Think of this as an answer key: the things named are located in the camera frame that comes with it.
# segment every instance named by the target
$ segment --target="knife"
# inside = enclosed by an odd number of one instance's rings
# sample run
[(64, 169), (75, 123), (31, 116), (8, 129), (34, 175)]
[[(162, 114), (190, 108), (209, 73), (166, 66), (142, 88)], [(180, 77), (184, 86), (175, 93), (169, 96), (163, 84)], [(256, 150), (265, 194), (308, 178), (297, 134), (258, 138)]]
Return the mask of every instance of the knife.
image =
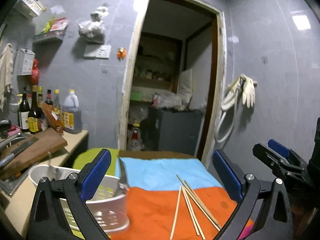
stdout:
[(39, 138), (32, 137), (30, 140), (22, 143), (18, 148), (14, 149), (10, 155), (8, 155), (7, 157), (5, 157), (3, 160), (0, 161), (0, 170), (3, 169), (10, 161), (12, 161), (14, 157), (16, 157), (18, 154), (23, 152), (29, 146), (33, 145), (38, 140)]

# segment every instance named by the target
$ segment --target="gray tile wall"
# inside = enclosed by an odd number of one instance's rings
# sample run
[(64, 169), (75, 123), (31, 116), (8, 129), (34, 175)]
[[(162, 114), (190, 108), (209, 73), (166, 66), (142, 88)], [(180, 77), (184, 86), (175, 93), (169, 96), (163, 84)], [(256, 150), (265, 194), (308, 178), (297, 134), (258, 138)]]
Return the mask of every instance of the gray tile wall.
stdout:
[[(40, 0), (46, 7), (62, 5), (70, 20), (66, 38), (57, 44), (37, 46), (34, 51), (41, 63), (40, 83), (44, 89), (60, 89), (61, 101), (73, 88), (79, 98), (84, 127), (89, 130), (89, 147), (117, 147), (119, 134), (119, 112), (122, 100), (125, 61), (118, 61), (116, 49), (129, 48), (137, 12), (133, 10), (134, 0)], [(205, 0), (207, 3), (224, 11), (227, 35), (231, 35), (230, 16), (227, 0)], [(90, 13), (103, 3), (107, 3), (109, 15), (105, 18), (106, 42), (112, 46), (109, 60), (84, 59), (86, 42), (78, 35), (77, 24), (90, 19)], [(35, 28), (41, 18), (26, 20), (15, 15), (9, 21), (4, 34), (4, 43), (11, 42), (14, 48), (32, 48)], [(229, 67), (232, 58), (228, 58)], [(20, 92), (23, 82), (14, 75), (13, 85)], [(16, 115), (7, 111), (0, 118), (10, 118), (16, 122)]]
[[(227, 82), (241, 73), (258, 81), (256, 105), (239, 104), (233, 133), (225, 145), (245, 173), (272, 180), (269, 168), (252, 155), (256, 143), (274, 138), (308, 161), (320, 117), (320, 26), (304, 0), (228, 0), (234, 66)], [(311, 29), (298, 30), (291, 12), (306, 15)]]

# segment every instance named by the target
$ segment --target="countertop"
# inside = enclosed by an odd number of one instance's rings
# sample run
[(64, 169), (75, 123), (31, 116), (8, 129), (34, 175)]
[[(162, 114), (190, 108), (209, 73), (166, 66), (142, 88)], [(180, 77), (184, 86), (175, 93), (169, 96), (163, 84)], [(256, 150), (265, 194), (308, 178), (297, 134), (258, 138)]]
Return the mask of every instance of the countertop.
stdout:
[[(51, 165), (61, 166), (87, 135), (87, 130), (82, 130), (78, 134), (64, 132), (63, 137), (67, 140), (68, 145), (52, 154)], [(41, 162), (41, 164), (48, 163), (48, 160)], [(28, 230), (29, 214), (35, 192), (36, 186), (27, 177), (12, 197), (5, 193), (0, 194), (5, 214), (23, 237), (26, 236)]]

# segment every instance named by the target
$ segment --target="cutting board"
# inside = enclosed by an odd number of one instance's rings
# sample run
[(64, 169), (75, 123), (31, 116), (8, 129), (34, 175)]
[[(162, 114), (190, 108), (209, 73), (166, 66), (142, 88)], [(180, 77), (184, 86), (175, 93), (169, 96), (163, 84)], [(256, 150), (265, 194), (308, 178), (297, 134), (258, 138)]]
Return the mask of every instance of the cutting board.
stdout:
[(29, 167), (31, 164), (39, 162), (48, 156), (48, 152), (54, 153), (68, 145), (67, 141), (61, 135), (59, 135), (54, 129), (49, 128), (5, 149), (1, 153), (0, 160), (10, 155), (12, 150), (19, 147), (25, 141), (30, 140), (32, 137), (37, 137), (39, 140), (21, 152), (7, 166), (0, 170), (1, 180), (6, 180), (10, 176)]

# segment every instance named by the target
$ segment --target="knife handle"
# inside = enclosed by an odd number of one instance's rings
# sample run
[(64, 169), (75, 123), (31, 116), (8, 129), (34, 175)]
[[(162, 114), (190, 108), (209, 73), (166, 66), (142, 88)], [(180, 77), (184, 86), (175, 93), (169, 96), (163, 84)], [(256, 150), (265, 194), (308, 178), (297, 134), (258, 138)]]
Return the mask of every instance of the knife handle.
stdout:
[(0, 161), (0, 170), (3, 169), (10, 161), (12, 161), (14, 158), (14, 154), (11, 153), (7, 157), (5, 157), (3, 160)]

